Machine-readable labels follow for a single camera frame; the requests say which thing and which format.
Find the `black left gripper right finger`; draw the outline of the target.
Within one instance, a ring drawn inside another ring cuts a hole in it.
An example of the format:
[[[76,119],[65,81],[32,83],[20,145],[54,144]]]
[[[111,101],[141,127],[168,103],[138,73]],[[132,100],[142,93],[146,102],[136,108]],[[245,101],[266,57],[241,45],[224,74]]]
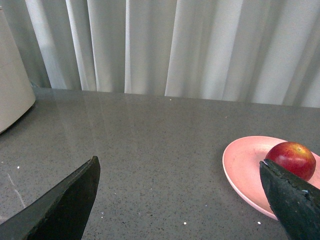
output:
[[[320,190],[270,159],[259,162],[267,201],[290,240],[320,238]]]

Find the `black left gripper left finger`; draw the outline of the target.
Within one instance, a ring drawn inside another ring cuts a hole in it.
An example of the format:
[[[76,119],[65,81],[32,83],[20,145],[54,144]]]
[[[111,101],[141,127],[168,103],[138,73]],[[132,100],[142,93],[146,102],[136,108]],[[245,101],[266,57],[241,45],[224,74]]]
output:
[[[100,181],[93,156],[31,205],[0,225],[2,240],[80,240]]]

